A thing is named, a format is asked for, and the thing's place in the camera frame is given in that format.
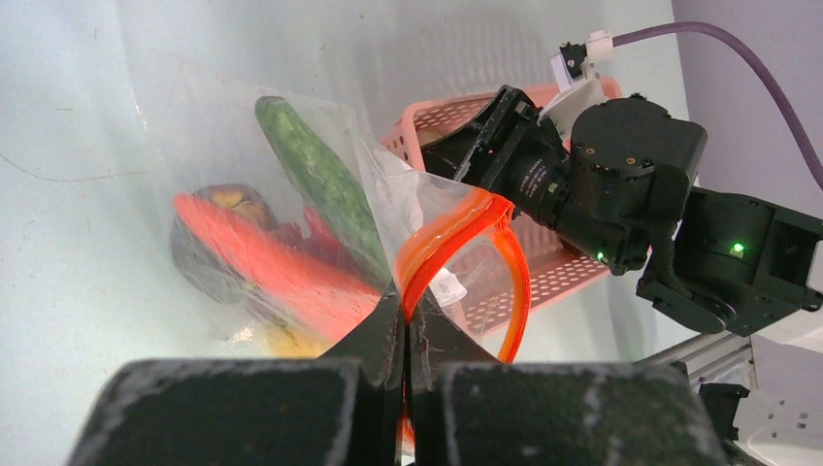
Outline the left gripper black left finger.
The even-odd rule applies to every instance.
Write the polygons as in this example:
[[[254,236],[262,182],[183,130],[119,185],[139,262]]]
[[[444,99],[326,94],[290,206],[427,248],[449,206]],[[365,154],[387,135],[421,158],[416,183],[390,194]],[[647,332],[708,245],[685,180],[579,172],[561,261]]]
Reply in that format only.
[[[72,465],[398,465],[405,321],[390,285],[314,359],[143,359],[95,401]]]

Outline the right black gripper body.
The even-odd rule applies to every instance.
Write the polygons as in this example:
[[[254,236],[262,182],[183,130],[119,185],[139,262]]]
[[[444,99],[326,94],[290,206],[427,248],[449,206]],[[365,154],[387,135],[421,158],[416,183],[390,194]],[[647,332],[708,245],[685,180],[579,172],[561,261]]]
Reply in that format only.
[[[564,143],[523,90],[505,85],[421,153],[429,173],[505,197],[617,276],[670,276],[707,139],[699,124],[631,96],[585,109]]]

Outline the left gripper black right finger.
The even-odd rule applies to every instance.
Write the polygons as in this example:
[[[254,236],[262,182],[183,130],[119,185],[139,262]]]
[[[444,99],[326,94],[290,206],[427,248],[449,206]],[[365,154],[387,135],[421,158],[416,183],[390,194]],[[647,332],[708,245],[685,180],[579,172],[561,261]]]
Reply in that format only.
[[[723,465],[700,397],[663,364],[496,360],[441,310],[407,332],[419,465]]]

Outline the yellow mango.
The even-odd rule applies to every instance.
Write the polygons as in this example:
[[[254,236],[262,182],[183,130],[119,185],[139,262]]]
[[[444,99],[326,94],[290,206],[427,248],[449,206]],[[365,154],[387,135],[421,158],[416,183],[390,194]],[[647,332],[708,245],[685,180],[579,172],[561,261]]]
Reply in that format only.
[[[312,332],[283,324],[267,325],[262,336],[268,351],[279,358],[317,358],[332,347]]]

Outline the orange carrot green top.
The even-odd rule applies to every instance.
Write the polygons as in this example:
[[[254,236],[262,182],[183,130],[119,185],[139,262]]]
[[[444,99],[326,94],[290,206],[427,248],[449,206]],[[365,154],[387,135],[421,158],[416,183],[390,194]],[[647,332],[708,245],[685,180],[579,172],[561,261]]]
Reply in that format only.
[[[379,301],[381,293],[356,276],[287,246],[205,199],[178,194],[173,206],[210,252],[318,336],[341,340]]]

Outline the pink plastic basket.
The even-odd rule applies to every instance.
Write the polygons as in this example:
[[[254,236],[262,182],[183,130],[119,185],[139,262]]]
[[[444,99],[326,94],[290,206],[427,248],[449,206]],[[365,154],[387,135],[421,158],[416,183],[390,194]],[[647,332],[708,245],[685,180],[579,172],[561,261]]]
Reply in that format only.
[[[475,117],[494,95],[487,92],[413,103],[381,143],[412,168],[451,178],[459,158],[423,153],[416,130],[435,126],[450,134]],[[554,232],[526,215],[514,219],[511,228],[530,268],[533,312],[609,273],[605,266],[563,245]],[[459,284],[468,288],[467,296],[443,306],[447,316],[473,337],[508,325],[513,304],[511,280],[506,264],[491,245],[481,243],[460,253],[447,269],[453,275],[438,280],[436,296],[455,296]]]

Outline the red chili pepper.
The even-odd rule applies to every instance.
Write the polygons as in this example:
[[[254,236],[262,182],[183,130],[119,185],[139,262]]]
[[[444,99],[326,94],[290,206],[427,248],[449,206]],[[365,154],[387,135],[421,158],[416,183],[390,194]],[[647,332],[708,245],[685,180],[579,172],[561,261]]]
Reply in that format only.
[[[280,223],[274,229],[274,236],[291,248],[340,270],[352,272],[357,269],[347,249],[317,210],[305,207],[303,220],[308,227],[307,236],[295,222]]]

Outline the clear zip bag orange zipper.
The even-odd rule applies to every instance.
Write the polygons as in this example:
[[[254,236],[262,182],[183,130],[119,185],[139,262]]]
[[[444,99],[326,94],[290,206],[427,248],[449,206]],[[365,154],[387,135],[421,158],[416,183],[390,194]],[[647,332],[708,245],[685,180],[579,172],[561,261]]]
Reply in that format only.
[[[295,222],[308,235],[303,209],[311,205],[290,183],[254,114],[258,98],[280,96],[362,185],[391,272],[391,281],[383,289],[370,286],[382,294],[396,285],[407,317],[414,316],[425,295],[433,296],[443,309],[468,295],[468,288],[461,284],[453,297],[435,295],[438,280],[453,275],[447,265],[481,243],[491,245],[506,264],[513,290],[510,320],[493,352],[505,362],[515,359],[532,297],[526,257],[511,228],[509,201],[413,169],[385,149],[354,111],[341,103],[233,79],[157,50],[133,57],[129,72],[146,143],[158,164],[154,202],[161,219],[161,255],[170,277],[168,288],[202,315],[213,338],[271,354],[262,336],[267,325],[289,325],[315,334],[288,318],[275,299],[248,279],[255,289],[244,304],[215,302],[178,272],[169,249],[171,227],[179,217],[174,197],[193,195],[212,184],[252,186],[279,224]],[[366,283],[358,268],[341,271]]]

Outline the green cucumber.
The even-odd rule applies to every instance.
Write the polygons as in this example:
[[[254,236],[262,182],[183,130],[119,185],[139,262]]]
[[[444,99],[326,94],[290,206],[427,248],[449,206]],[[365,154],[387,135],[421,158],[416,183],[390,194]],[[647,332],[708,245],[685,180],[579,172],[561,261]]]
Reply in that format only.
[[[292,186],[341,240],[363,280],[383,289],[391,272],[361,183],[285,98],[258,98],[254,114]]]

